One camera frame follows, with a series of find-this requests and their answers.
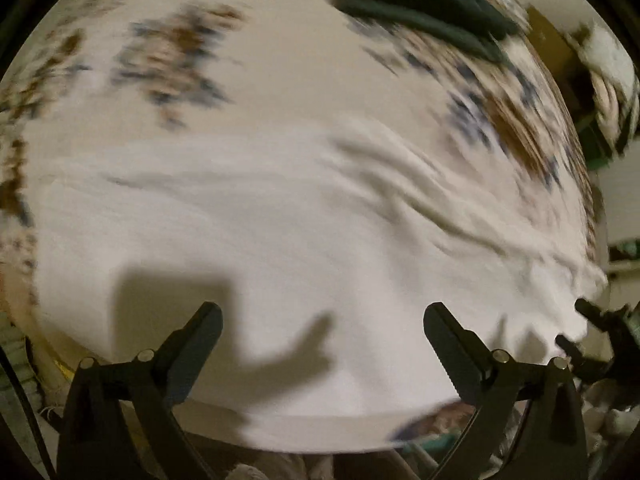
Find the white jacket on rack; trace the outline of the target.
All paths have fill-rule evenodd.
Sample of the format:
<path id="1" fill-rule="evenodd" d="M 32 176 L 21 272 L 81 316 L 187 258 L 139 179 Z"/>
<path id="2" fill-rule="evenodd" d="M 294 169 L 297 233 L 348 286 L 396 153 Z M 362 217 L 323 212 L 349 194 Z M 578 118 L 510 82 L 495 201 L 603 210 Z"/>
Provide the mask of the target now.
<path id="1" fill-rule="evenodd" d="M 639 76 L 612 32 L 598 23 L 584 29 L 577 55 L 589 70 L 598 126 L 608 146 L 623 154 L 639 125 Z"/>

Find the folded dark green pants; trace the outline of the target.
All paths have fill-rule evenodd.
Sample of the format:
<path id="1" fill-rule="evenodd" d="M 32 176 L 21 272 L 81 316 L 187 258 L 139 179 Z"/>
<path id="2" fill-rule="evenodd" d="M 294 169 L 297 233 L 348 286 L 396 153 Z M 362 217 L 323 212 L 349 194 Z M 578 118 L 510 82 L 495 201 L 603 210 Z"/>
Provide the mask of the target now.
<path id="1" fill-rule="evenodd" d="M 500 42 L 520 26 L 487 0 L 333 0 L 338 10 L 366 20 L 426 32 L 491 63 L 504 60 Z"/>

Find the floral bed quilt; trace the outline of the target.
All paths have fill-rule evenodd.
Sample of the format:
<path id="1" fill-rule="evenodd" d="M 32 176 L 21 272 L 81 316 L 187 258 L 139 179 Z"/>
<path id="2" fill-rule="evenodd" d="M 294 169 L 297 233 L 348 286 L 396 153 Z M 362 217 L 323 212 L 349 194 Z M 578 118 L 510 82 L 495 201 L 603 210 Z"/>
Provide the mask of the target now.
<path id="1" fill-rule="evenodd" d="M 44 162 L 96 146 L 276 119 L 361 117 L 454 177 L 486 218 L 523 230 L 584 296 L 597 264 L 586 163 L 530 43 L 496 62 L 332 0 L 58 0 L 1 81 L 1 262 L 36 266 Z"/>

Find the white pants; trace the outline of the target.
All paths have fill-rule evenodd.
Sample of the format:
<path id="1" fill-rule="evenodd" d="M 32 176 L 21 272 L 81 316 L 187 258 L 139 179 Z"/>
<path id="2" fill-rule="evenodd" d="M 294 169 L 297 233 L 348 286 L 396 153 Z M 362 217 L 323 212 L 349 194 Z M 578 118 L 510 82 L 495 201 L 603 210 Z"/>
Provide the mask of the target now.
<path id="1" fill-rule="evenodd" d="M 572 244 L 384 128 L 156 139 L 64 160 L 40 192 L 42 317 L 111 362 L 205 301 L 224 329 L 176 408 L 192 434 L 364 452 L 456 398 L 423 331 L 442 302 L 528 362 L 605 278 Z"/>

